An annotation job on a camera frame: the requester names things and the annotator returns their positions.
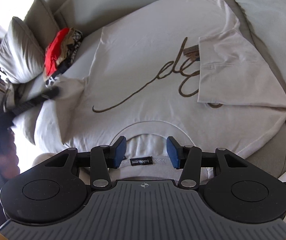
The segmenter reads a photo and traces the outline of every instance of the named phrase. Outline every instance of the clothing label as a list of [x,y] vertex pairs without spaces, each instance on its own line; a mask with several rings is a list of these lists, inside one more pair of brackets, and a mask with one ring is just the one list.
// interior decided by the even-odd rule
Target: clothing label
[[151,156],[143,157],[143,158],[130,159],[130,161],[131,161],[132,166],[153,164]]

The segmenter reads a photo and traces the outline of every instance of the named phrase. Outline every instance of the hang tag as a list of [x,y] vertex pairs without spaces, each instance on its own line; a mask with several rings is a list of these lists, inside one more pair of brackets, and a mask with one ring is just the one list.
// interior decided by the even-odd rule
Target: hang tag
[[143,157],[143,158],[135,158],[135,159],[130,159],[131,165],[136,166],[136,165],[150,165],[153,164],[152,157]]
[[195,45],[192,47],[185,48],[183,50],[183,55],[189,57],[192,61],[199,61],[200,60],[199,46]]

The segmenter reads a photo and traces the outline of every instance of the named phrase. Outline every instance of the brown cardboard tag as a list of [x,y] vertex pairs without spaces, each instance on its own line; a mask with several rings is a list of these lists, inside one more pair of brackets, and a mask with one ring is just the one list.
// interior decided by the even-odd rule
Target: brown cardboard tag
[[199,46],[198,46],[198,45],[195,45],[195,46],[192,46],[192,47],[185,48],[185,49],[183,50],[183,55],[190,54],[190,53],[192,53],[192,52],[195,52],[195,53],[197,53],[198,55],[200,55]]

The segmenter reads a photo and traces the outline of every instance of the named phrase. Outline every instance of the person's hand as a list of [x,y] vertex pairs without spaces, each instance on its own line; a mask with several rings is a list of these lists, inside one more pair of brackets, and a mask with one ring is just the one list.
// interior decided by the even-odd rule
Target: person's hand
[[0,138],[3,152],[0,154],[0,172],[5,179],[11,179],[20,173],[19,158],[16,156],[14,133],[9,130]]

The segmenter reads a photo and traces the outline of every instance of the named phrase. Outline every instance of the grey ribbed plate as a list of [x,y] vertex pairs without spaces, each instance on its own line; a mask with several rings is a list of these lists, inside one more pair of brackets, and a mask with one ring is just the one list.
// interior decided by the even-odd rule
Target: grey ribbed plate
[[193,190],[170,180],[119,181],[108,191],[95,192],[74,217],[49,226],[10,221],[0,228],[9,240],[79,239],[286,239],[281,220],[246,225],[210,210]]

